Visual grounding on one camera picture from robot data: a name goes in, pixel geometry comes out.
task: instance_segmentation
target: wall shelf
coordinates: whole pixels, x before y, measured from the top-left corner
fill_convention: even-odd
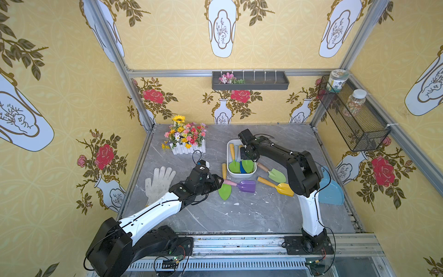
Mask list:
[[[345,103],[357,87],[347,81],[339,93],[328,92],[328,80],[329,76],[322,77],[319,99],[349,149],[353,152],[377,149],[391,132],[391,127],[387,127],[387,122],[368,101],[364,103],[360,112],[353,116]]]
[[[244,84],[223,84],[219,78],[229,72],[234,77],[244,79]],[[287,90],[289,80],[284,71],[248,70],[248,71],[212,71],[213,90]]]

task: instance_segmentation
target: red rose print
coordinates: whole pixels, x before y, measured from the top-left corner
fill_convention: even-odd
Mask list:
[[[380,186],[389,187],[391,183],[394,182],[395,176],[393,174],[394,167],[389,164],[388,160],[382,156],[371,161],[372,167],[374,169],[374,177],[377,184]]]
[[[105,168],[105,166],[112,162],[114,158],[113,151],[114,149],[112,149],[109,144],[105,144],[99,148],[97,157],[95,159],[95,164],[100,170],[102,170],[103,168]]]
[[[249,90],[233,90],[231,99],[237,100],[242,103],[246,103],[251,98]]]
[[[161,92],[158,92],[157,90],[154,90],[154,89],[152,89],[152,90],[145,90],[143,92],[143,97],[146,100],[149,100],[149,101],[152,101],[152,102],[155,102],[155,103],[159,103],[159,104],[162,104],[163,100],[164,100],[163,94]]]
[[[80,155],[80,157],[77,160],[77,165],[81,168],[84,168],[86,164],[86,157],[85,155]]]
[[[391,144],[391,139],[390,139],[389,137],[386,137],[386,138],[383,140],[382,144],[383,144],[384,146],[388,146],[388,145],[390,145],[390,144]]]

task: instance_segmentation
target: gray marble tabletop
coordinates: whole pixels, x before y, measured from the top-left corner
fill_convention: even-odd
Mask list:
[[[150,187],[146,193],[145,179],[153,176],[156,167],[171,167],[177,171],[172,184],[185,180],[194,167],[191,154],[173,155],[171,150],[161,147],[164,133],[169,125],[155,125],[154,136],[149,146],[142,170],[133,186],[133,192],[126,202],[123,217],[143,209],[147,203],[159,199],[168,187]],[[315,161],[326,164],[320,146],[309,125],[209,125],[206,133],[206,153],[202,159],[210,163],[211,173],[222,175],[222,163],[226,163],[226,144],[237,139],[244,129],[252,134],[265,133],[274,136],[273,142],[287,149],[309,151]],[[286,169],[275,161],[261,157],[260,162],[269,169],[275,168],[286,175]],[[257,177],[269,179],[268,174],[257,169],[250,180]],[[231,178],[238,183],[242,179]],[[341,205],[320,204],[323,224],[335,233],[354,233],[354,228],[346,211]],[[209,194],[208,199],[198,205],[188,206],[179,213],[165,219],[161,225],[169,225],[176,232],[195,234],[225,232],[275,232],[301,233],[302,216],[297,197],[289,197],[276,192],[276,189],[257,182],[256,193],[240,192],[232,188],[231,196],[222,200],[217,192]]]

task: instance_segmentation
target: white glove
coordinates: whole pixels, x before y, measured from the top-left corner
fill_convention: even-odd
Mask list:
[[[164,194],[164,191],[169,189],[171,186],[172,180],[175,177],[176,172],[172,171],[172,168],[167,168],[162,166],[160,169],[154,169],[154,177],[147,178],[144,182],[144,191],[148,199],[150,199],[153,195],[159,193],[160,195]]]

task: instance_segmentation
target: metal wire basket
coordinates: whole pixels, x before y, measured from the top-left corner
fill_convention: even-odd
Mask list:
[[[353,152],[377,149],[391,132],[391,128],[387,127],[387,122],[368,101],[363,104],[357,114],[353,115],[345,104],[357,88],[348,80],[339,93],[329,92],[326,90],[328,80],[329,76],[322,77],[319,99],[349,149]]]

